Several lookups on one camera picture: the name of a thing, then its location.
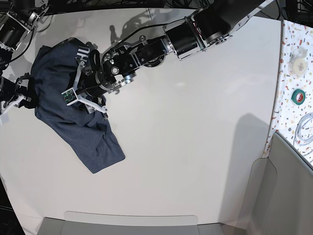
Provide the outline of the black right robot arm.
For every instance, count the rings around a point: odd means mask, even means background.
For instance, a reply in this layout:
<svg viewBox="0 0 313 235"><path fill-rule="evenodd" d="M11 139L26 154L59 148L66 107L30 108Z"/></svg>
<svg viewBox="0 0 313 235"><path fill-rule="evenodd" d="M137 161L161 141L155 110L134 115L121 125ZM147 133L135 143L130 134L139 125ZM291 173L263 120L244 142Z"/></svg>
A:
<svg viewBox="0 0 313 235"><path fill-rule="evenodd" d="M38 21L46 14L49 5L47 0L12 0L7 13L0 22L0 115L6 114L12 107L34 109L38 97L34 79L29 73L16 79L15 82L3 77L3 71L10 63L19 59L22 54L13 58L13 52L21 45L27 35L29 43L35 33Z"/></svg>

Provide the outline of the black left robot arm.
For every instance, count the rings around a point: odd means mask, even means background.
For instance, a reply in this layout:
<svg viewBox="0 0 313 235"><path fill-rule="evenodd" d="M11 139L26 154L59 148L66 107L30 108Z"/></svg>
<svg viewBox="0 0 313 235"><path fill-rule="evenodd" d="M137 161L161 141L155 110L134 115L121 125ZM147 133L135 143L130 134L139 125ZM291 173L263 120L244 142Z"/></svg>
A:
<svg viewBox="0 0 313 235"><path fill-rule="evenodd" d="M184 59L224 43L231 37L233 28L262 3L261 0L216 0L181 20L161 24L164 33L159 37L140 36L133 43L124 38L96 63L98 74L86 79L78 94L98 97L113 92L130 82L138 68L156 67L170 53Z"/></svg>

